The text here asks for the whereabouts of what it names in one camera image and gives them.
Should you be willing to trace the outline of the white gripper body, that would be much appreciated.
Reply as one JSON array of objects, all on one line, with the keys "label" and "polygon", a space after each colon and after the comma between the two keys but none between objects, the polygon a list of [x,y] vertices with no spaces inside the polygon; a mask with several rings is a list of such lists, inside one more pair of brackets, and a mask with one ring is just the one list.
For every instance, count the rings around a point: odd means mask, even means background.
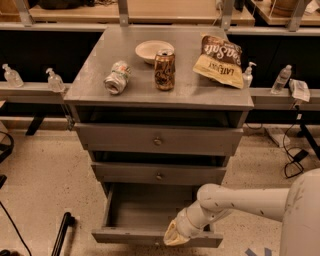
[{"label": "white gripper body", "polygon": [[201,233],[200,215],[193,208],[184,208],[176,217],[176,229],[184,238],[195,238]]}]

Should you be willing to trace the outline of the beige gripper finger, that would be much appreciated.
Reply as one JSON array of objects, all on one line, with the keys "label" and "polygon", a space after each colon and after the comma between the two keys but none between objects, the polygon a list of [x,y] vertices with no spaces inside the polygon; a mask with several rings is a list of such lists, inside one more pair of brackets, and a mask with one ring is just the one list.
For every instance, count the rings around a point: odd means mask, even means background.
[{"label": "beige gripper finger", "polygon": [[178,246],[186,244],[189,240],[190,237],[184,232],[178,220],[172,220],[164,234],[164,244],[166,246]]}]

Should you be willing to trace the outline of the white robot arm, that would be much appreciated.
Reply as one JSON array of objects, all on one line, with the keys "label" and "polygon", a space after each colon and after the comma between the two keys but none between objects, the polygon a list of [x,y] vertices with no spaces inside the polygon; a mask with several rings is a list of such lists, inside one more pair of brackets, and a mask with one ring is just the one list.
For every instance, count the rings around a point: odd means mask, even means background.
[{"label": "white robot arm", "polygon": [[279,256],[320,256],[319,168],[302,174],[289,188],[231,189],[205,184],[196,200],[170,222],[164,244],[185,244],[232,210],[281,222]]}]

